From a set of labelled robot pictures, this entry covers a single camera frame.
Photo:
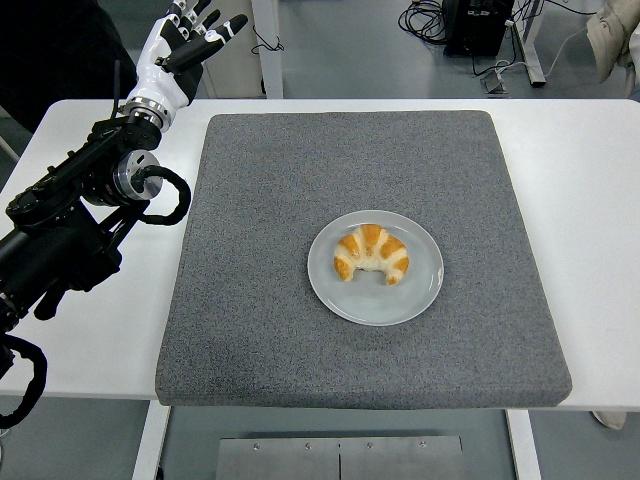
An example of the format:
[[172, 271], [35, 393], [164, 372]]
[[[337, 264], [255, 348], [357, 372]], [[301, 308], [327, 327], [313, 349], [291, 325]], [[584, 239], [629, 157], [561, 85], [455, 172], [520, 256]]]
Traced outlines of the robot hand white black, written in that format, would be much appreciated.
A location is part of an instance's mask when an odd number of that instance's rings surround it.
[[136, 65], [137, 84], [129, 104], [146, 99], [163, 113], [174, 113], [193, 101], [203, 63], [248, 23], [246, 15], [238, 14], [216, 25], [220, 11], [205, 14], [209, 5], [198, 1], [189, 7], [185, 1], [174, 1], [155, 21]]

